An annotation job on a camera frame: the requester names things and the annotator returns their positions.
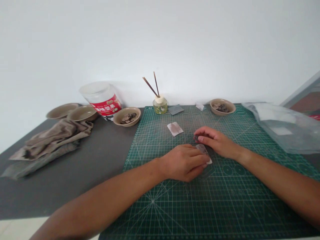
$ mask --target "plastic jar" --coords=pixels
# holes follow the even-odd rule
[[[167,100],[163,96],[159,98],[155,97],[153,100],[153,109],[156,114],[165,114],[168,111]]]
[[[108,82],[89,83],[82,86],[79,92],[107,121],[112,121],[113,115],[121,110],[121,103]]]

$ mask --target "cutting mat grid lines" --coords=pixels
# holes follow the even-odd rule
[[[195,145],[193,133],[215,128],[234,142],[320,181],[320,173],[301,155],[285,153],[257,124],[253,114],[236,105],[220,117],[195,106],[172,116],[145,107],[123,171],[161,157],[179,144]],[[173,137],[167,125],[184,133]],[[213,164],[191,183],[166,180],[143,195],[99,239],[277,239],[319,236],[249,171],[231,159],[209,154]]]

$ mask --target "gray square paper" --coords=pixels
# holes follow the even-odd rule
[[[168,111],[169,111],[169,113],[171,113],[171,115],[175,115],[175,114],[177,114],[179,112],[184,111],[184,109],[182,109],[182,107],[178,104],[178,105],[169,107]]]

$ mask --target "white bottle cap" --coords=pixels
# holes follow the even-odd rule
[[[156,100],[157,103],[161,104],[164,101],[163,96],[160,95],[160,97],[158,98],[157,96],[154,97],[154,99]]]

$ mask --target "plastic bag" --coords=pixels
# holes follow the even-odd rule
[[[320,153],[320,122],[269,103],[242,103],[258,124],[287,153]]]

